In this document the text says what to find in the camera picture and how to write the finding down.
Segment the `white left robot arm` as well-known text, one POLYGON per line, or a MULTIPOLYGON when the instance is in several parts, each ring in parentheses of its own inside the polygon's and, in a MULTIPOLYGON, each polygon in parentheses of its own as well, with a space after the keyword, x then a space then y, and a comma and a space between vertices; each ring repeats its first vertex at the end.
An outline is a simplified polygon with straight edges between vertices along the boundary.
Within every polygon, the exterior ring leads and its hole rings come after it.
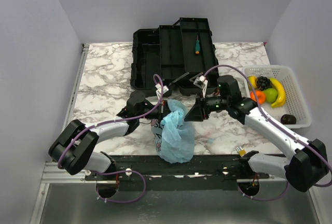
POLYGON ((115 173, 115 160, 104 152, 94 152, 96 144, 131 134, 140 125, 141 118, 161 121, 170 112, 167 101, 162 100, 155 106, 143 92, 134 91, 113 120, 90 127, 77 119, 71 121, 50 146, 48 154, 71 175, 89 170, 109 180, 115 173))

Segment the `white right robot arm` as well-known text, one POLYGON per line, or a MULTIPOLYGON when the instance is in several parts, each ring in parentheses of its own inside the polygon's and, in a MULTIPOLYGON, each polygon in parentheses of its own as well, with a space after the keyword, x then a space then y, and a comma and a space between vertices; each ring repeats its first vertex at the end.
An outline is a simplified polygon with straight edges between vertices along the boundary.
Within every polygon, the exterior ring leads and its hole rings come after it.
POLYGON ((208 81, 203 75, 193 83, 202 92, 197 95, 185 121, 201 122, 208 119, 210 113, 225 110, 230 117, 260 133, 282 152, 282 157, 257 151, 246 153, 240 158, 239 173, 242 177, 251 178, 256 173, 270 174, 284 178, 298 191, 306 192, 312 186, 318 186, 318 182, 331 172, 322 141, 310 141, 280 124, 257 102, 243 97, 237 80, 231 75, 218 77, 218 96, 206 95, 208 81))

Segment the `light blue printed plastic bag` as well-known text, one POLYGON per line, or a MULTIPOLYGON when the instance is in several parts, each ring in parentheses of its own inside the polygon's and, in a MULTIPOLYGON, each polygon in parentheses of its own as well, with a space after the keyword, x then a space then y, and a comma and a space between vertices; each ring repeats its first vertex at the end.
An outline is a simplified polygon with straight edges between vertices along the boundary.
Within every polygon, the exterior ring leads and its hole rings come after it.
POLYGON ((168 106, 171 112, 151 123, 155 149, 168 163, 186 163, 193 158, 195 129, 192 122, 184 121, 187 108, 180 101, 170 99, 168 106))

